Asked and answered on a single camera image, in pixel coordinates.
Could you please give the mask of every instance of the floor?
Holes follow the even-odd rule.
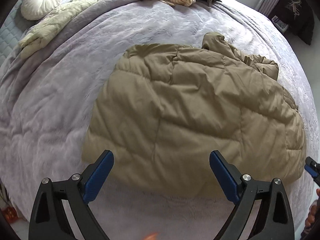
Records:
[[[29,223],[25,220],[19,219],[15,223],[11,224],[11,227],[16,232],[21,240],[28,240]]]

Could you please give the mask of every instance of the round white pillow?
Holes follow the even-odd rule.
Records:
[[[56,8],[62,0],[23,0],[21,14],[27,20],[40,20]]]

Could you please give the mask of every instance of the dark clothing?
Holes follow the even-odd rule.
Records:
[[[306,44],[311,44],[315,20],[313,11],[306,0],[279,0],[270,13],[269,19],[272,19],[274,15],[287,23],[293,34]]]

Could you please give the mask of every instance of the bed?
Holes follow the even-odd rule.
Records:
[[[0,177],[27,219],[44,177],[63,180],[84,170],[81,146],[94,100],[117,60],[134,44],[201,47],[204,34],[216,31],[247,53],[275,60],[278,82],[299,106],[307,155],[318,158],[316,108],[290,45],[260,13],[235,0],[221,1],[212,8],[199,1],[190,8],[172,8],[157,0],[102,0],[27,60],[19,57],[19,47],[13,48],[0,67]],[[286,189],[297,228],[308,209],[313,181],[304,173]],[[233,208],[224,198],[157,195],[111,178],[89,206],[110,239],[137,240],[155,231],[159,239],[212,239]],[[76,237],[82,239],[65,207]],[[255,205],[243,239],[256,212]]]
[[[0,65],[18,44],[23,33],[36,23],[22,17],[20,12],[21,3],[22,0],[19,0],[15,4],[0,28]]]

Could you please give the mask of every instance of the cream blanket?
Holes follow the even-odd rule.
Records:
[[[97,1],[99,0],[71,0],[57,6],[19,41],[18,44],[22,48],[21,58],[28,58],[36,51],[47,46],[73,17]]]

